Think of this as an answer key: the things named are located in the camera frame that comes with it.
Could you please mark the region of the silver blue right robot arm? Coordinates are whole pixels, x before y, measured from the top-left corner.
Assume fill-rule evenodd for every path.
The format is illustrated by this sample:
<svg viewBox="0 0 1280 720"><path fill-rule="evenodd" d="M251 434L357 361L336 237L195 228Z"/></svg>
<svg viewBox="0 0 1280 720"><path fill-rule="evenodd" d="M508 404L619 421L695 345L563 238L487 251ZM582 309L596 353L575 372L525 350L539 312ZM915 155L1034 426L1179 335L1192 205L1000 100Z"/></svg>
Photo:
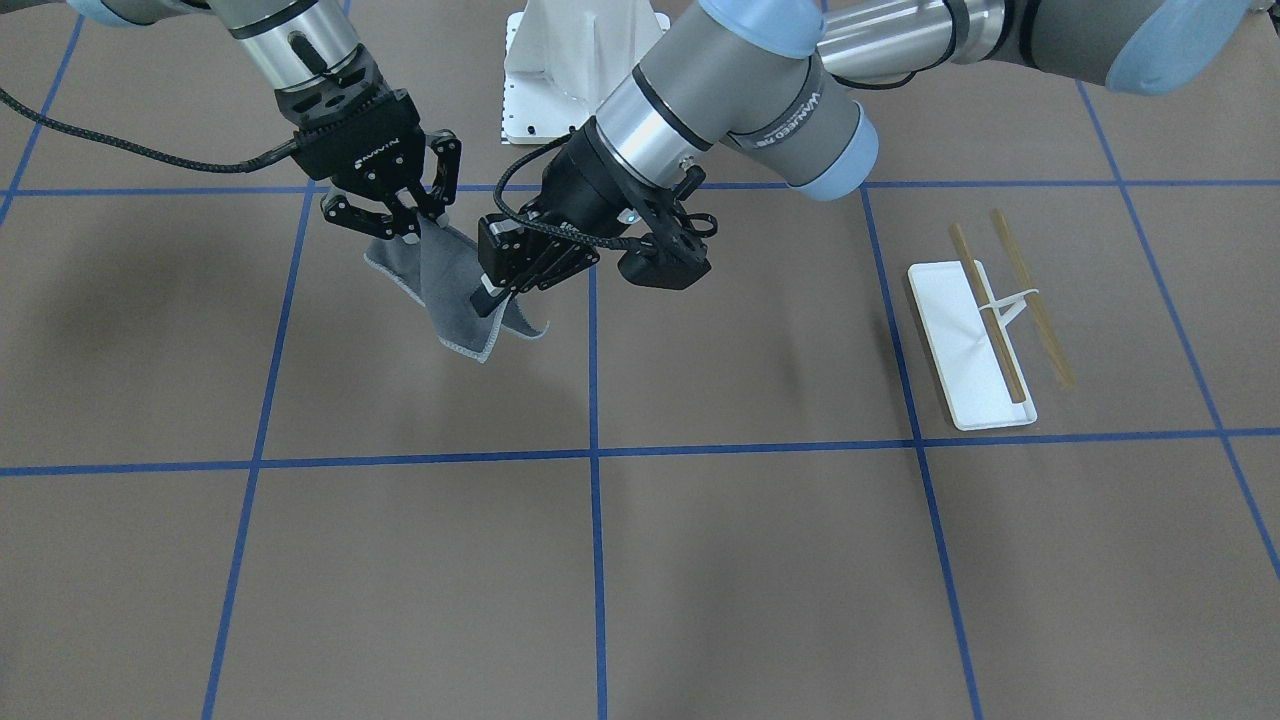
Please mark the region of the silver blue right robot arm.
<svg viewBox="0 0 1280 720"><path fill-rule="evenodd" d="M332 184L323 202L334 224L416 243L454 201L461 143L428 133L407 91L393 88L338 1L77 1L83 17L114 27L214 14L271 86L294 133L236 164L177 158L113 136L91 140L186 169L251 173L292 159Z"/></svg>

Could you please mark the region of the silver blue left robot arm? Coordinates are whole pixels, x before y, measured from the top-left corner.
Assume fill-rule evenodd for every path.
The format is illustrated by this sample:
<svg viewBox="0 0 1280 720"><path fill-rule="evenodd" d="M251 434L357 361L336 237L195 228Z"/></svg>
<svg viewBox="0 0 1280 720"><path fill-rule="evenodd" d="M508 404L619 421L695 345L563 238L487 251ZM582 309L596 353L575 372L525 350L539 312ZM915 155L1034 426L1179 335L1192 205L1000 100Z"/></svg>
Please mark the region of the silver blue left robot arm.
<svg viewBox="0 0 1280 720"><path fill-rule="evenodd" d="M1119 94L1162 95L1198 76L1248 1L696 1L595 113L550 143L540 193L497 199L479 223L480 316L620 252L637 286L686 290L717 229L684 201L724 145L809 199L852 192L879 141L854 88L897 88L945 63L997 60Z"/></svg>

